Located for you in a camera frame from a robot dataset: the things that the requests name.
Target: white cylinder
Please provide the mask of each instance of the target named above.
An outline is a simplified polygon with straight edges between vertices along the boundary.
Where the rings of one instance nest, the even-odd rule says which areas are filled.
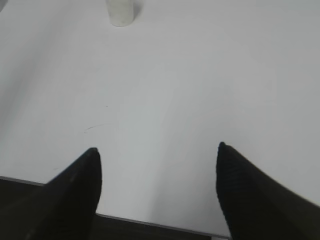
[[[134,20],[133,0],[106,0],[110,22],[117,27],[125,27]]]

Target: white cup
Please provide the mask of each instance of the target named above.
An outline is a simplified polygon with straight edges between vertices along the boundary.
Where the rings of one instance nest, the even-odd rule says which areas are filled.
[[[106,0],[110,23],[116,27],[125,27],[134,20],[133,0]]]

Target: small white container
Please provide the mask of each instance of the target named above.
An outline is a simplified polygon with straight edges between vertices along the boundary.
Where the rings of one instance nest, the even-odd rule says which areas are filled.
[[[131,24],[134,16],[133,0],[106,0],[110,23],[116,27],[125,27]]]

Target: scuff mark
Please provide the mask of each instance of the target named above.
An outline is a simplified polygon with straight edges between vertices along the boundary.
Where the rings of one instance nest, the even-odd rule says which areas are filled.
[[[84,133],[87,134],[87,133],[88,133],[87,131],[88,131],[89,129],[93,129],[93,128],[100,127],[100,126],[104,126],[104,125],[108,125],[108,124],[105,123],[105,124],[99,124],[99,125],[91,126],[91,127],[87,128],[87,129],[85,129],[85,130],[84,130]]]

